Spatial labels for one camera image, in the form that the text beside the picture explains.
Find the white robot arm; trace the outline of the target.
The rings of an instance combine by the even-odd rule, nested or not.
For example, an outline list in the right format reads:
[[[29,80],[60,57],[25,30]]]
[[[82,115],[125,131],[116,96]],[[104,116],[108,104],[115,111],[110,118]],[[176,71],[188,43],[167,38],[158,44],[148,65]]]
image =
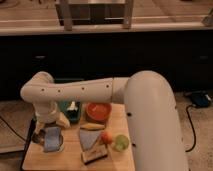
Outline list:
[[[125,107],[136,171],[189,171],[174,93],[154,71],[130,77],[56,83],[47,72],[36,73],[20,90],[33,104],[36,118],[51,123],[59,101],[117,103]]]

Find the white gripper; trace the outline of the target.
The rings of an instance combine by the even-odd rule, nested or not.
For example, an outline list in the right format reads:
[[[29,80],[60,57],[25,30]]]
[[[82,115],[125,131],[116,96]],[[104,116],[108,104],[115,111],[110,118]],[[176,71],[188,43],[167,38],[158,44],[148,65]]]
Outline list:
[[[57,122],[58,125],[69,128],[70,122],[60,109],[56,102],[35,103],[36,129],[42,129],[46,124]]]

